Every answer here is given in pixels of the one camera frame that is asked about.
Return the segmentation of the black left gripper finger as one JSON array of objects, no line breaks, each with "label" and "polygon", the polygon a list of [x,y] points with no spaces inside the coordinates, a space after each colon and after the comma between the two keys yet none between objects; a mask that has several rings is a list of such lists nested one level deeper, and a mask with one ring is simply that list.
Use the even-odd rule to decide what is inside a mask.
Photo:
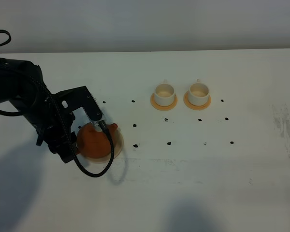
[{"label": "black left gripper finger", "polygon": [[68,140],[65,137],[63,137],[59,143],[59,156],[64,163],[72,161],[74,156],[78,153],[76,146],[76,134],[70,134],[70,136],[71,145],[68,143]]}]

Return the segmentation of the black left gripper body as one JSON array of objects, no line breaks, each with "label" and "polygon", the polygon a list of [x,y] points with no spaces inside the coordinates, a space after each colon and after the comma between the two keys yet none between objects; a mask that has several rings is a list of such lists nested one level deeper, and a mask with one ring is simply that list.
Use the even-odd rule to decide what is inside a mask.
[{"label": "black left gripper body", "polygon": [[65,137],[57,111],[48,96],[39,94],[35,105],[25,114],[25,119],[42,133],[50,151],[59,154],[59,143]]}]

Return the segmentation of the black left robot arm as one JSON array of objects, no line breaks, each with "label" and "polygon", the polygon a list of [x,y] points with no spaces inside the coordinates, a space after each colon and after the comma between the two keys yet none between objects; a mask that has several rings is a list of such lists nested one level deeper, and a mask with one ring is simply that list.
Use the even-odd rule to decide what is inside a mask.
[{"label": "black left robot arm", "polygon": [[40,66],[30,61],[0,58],[0,115],[23,116],[38,134],[37,145],[64,163],[73,160],[71,132],[73,113],[66,113],[61,100],[46,87]]}]

